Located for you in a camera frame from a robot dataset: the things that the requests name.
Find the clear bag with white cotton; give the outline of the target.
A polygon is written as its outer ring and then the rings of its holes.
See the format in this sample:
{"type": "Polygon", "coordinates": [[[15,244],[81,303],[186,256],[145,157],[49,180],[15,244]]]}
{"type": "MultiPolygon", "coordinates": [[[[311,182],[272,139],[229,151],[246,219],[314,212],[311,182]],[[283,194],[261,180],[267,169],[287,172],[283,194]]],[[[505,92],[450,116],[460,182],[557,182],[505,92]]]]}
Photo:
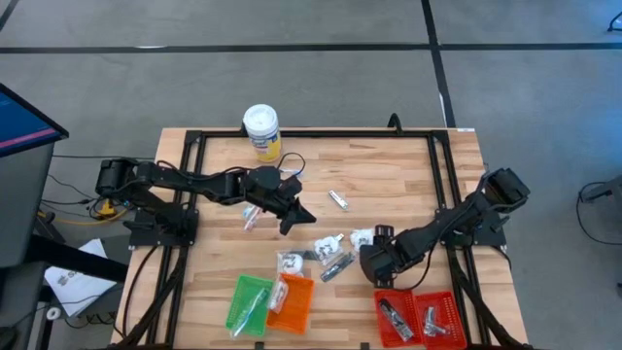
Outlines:
{"type": "Polygon", "coordinates": [[[289,285],[283,280],[278,280],[272,290],[268,308],[275,313],[280,313],[289,293],[289,285]]]}
{"type": "Polygon", "coordinates": [[[298,277],[303,277],[304,259],[300,253],[297,252],[277,252],[276,253],[277,273],[285,273],[298,277]]]}
{"type": "Polygon", "coordinates": [[[362,246],[373,244],[375,230],[373,228],[354,229],[350,233],[350,242],[358,253],[362,246]]]}
{"type": "Polygon", "coordinates": [[[327,236],[314,242],[313,251],[318,257],[317,261],[323,266],[328,266],[343,253],[341,241],[337,241],[335,236],[327,236]]]}

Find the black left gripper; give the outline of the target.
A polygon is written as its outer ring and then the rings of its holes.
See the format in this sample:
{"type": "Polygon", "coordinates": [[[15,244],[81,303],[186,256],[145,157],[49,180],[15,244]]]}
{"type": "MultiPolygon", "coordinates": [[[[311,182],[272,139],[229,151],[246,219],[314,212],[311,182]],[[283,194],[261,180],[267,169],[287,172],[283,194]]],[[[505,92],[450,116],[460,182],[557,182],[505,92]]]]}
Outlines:
{"type": "Polygon", "coordinates": [[[265,210],[282,219],[279,226],[282,235],[287,235],[293,225],[317,222],[317,218],[300,204],[296,195],[271,192],[265,197],[265,210]]]}

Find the green plastic basket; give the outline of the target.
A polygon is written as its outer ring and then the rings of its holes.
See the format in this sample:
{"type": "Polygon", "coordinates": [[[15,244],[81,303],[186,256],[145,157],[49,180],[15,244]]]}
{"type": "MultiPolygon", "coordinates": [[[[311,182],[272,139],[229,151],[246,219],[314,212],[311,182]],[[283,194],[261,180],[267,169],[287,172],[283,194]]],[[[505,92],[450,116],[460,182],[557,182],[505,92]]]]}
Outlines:
{"type": "Polygon", "coordinates": [[[273,281],[269,279],[255,277],[252,275],[242,274],[237,280],[234,294],[231,299],[230,308],[225,321],[225,327],[228,330],[232,329],[238,315],[242,312],[243,308],[252,301],[254,296],[262,288],[265,288],[268,291],[268,297],[260,305],[258,310],[253,314],[250,322],[241,334],[264,336],[266,329],[266,319],[269,311],[268,303],[273,288],[273,281]]]}

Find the white paper sheet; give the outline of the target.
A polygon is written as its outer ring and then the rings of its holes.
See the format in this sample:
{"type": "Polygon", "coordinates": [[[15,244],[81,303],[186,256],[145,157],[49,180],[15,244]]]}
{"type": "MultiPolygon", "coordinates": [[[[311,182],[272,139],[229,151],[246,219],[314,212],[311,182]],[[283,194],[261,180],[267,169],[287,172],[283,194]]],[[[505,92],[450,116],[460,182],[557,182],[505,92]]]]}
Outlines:
{"type": "MultiPolygon", "coordinates": [[[[108,259],[100,238],[77,249],[108,259]]],[[[54,266],[46,270],[45,278],[67,316],[77,316],[118,284],[54,266]]]]}

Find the orange plastic basket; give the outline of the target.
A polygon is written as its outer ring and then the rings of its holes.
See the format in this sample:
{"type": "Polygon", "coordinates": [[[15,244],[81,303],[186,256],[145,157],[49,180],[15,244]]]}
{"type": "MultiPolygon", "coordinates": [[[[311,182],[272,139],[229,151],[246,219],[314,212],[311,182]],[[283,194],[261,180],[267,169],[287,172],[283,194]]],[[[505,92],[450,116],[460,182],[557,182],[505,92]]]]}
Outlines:
{"type": "Polygon", "coordinates": [[[266,325],[278,331],[305,334],[315,282],[286,273],[281,273],[279,279],[288,286],[288,293],[279,312],[268,312],[266,325]]]}

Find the black beam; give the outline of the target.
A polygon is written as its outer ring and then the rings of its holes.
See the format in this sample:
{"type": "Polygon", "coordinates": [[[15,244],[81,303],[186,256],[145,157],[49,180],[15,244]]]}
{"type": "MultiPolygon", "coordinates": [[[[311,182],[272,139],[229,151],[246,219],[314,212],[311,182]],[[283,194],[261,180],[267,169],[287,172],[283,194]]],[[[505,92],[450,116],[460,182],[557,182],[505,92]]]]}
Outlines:
{"type": "Polygon", "coordinates": [[[102,258],[38,235],[30,238],[23,261],[43,262],[117,283],[125,280],[128,269],[127,264],[102,258]]]}

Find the white-lidded yellow wipes canister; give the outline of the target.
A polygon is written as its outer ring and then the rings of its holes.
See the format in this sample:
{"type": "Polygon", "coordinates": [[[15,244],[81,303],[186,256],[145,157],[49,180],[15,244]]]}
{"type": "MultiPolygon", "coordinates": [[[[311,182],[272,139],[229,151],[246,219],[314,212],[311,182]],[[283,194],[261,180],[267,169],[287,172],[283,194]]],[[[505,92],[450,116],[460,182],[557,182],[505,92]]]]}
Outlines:
{"type": "Polygon", "coordinates": [[[281,156],[278,115],[271,106],[256,104],[249,107],[242,122],[258,160],[270,162],[281,156]]]}

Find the dark grey cart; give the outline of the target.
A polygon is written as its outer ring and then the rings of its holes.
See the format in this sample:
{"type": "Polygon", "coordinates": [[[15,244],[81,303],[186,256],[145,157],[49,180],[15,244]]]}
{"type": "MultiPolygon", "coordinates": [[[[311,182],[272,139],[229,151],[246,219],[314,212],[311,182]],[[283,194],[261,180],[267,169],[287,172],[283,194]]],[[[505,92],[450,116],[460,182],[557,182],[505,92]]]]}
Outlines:
{"type": "Polygon", "coordinates": [[[46,268],[43,262],[0,268],[0,350],[27,350],[46,268]]]}

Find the grey cabinet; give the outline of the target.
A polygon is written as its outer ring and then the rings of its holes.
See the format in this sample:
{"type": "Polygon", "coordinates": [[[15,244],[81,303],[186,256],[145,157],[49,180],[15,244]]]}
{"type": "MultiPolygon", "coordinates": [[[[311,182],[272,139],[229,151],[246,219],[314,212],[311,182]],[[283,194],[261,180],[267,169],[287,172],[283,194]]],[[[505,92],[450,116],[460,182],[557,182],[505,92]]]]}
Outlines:
{"type": "Polygon", "coordinates": [[[24,261],[52,153],[49,144],[0,157],[0,268],[24,261]]]}

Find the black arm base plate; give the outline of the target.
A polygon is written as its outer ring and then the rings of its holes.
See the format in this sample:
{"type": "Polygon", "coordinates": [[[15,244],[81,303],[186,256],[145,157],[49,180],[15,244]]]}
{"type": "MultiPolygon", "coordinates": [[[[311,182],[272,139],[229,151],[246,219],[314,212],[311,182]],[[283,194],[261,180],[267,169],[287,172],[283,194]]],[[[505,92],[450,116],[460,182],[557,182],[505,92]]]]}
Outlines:
{"type": "Polygon", "coordinates": [[[130,246],[189,247],[194,244],[198,222],[199,212],[193,209],[182,209],[173,221],[142,210],[123,225],[130,230],[130,246]]]}
{"type": "Polygon", "coordinates": [[[458,222],[443,233],[440,243],[446,247],[491,246],[501,247],[506,244],[503,226],[509,221],[496,211],[482,214],[458,222]]]}

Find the blue-screen monitor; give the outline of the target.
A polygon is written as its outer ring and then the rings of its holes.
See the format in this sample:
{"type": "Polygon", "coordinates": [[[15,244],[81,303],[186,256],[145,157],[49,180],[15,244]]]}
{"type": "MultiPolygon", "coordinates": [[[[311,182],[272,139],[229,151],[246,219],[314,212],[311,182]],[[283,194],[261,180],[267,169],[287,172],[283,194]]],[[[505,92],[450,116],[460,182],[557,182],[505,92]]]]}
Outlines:
{"type": "Polygon", "coordinates": [[[64,127],[0,83],[0,158],[68,137],[64,127]]]}

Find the red plastic basket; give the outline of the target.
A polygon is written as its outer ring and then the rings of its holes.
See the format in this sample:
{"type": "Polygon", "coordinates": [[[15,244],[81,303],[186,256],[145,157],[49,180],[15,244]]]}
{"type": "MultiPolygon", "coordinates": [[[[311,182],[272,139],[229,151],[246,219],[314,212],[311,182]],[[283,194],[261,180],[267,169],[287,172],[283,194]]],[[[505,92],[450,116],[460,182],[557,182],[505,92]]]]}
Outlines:
{"type": "Polygon", "coordinates": [[[421,326],[419,325],[414,297],[411,292],[387,289],[376,290],[374,292],[374,299],[380,339],[385,348],[397,348],[423,344],[423,333],[421,326]],[[410,340],[406,342],[402,341],[390,322],[382,314],[379,306],[381,298],[385,298],[389,301],[389,303],[397,310],[410,329],[414,332],[414,336],[410,340]]]}
{"type": "Polygon", "coordinates": [[[433,306],[434,323],[449,331],[447,335],[434,337],[423,335],[427,350],[465,350],[467,340],[456,302],[451,292],[436,292],[415,297],[417,311],[424,333],[425,313],[433,306]]]}

